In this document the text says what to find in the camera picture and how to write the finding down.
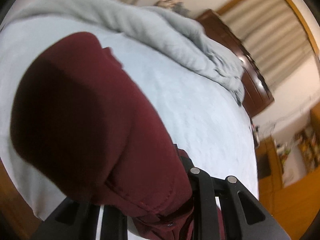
folded maroon clothing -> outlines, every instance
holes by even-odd
[[[145,238],[190,239],[192,191],[170,136],[94,35],[70,35],[28,68],[11,139],[71,199],[117,207]]]

wooden floor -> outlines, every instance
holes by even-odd
[[[33,215],[29,205],[13,185],[0,161],[0,210],[21,240],[30,239],[41,221]]]

bed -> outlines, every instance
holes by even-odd
[[[38,15],[18,19],[0,33],[0,156],[36,217],[45,220],[65,195],[15,153],[9,137],[12,100],[24,71],[43,50],[82,31],[112,48],[195,166],[217,178],[236,176],[258,198],[250,118],[228,90],[124,33],[70,17]],[[132,224],[128,229],[129,239],[141,239]]]

wooden headboard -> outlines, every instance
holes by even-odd
[[[208,9],[196,20],[202,24],[210,39],[227,47],[243,61],[245,68],[242,77],[245,88],[243,106],[251,118],[262,112],[274,98],[249,52],[214,11]]]

white bed sheet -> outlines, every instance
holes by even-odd
[[[0,157],[37,217],[47,218],[65,196],[12,148],[9,125],[13,97],[23,73],[43,50],[80,31],[95,34],[102,47],[112,48],[158,111],[172,141],[186,150],[195,166],[217,178],[234,175],[258,197],[250,120],[225,88],[122,33],[45,16],[14,22],[0,33]],[[141,239],[131,231],[129,240]]]

